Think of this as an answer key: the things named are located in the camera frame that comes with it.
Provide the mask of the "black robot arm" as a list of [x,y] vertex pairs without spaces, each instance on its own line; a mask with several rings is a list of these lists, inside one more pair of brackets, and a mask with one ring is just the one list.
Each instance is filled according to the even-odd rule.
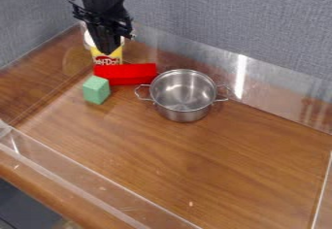
[[124,8],[124,0],[81,0],[82,6],[68,0],[72,16],[85,23],[95,46],[103,54],[111,54],[120,46],[121,38],[132,39],[132,18]]

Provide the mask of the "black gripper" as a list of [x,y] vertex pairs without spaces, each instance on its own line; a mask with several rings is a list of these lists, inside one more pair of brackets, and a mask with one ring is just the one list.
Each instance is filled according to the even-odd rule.
[[132,17],[124,8],[124,0],[112,2],[100,12],[78,6],[74,0],[68,0],[68,3],[72,5],[73,17],[85,22],[96,48],[103,54],[119,48],[120,37],[135,37]]

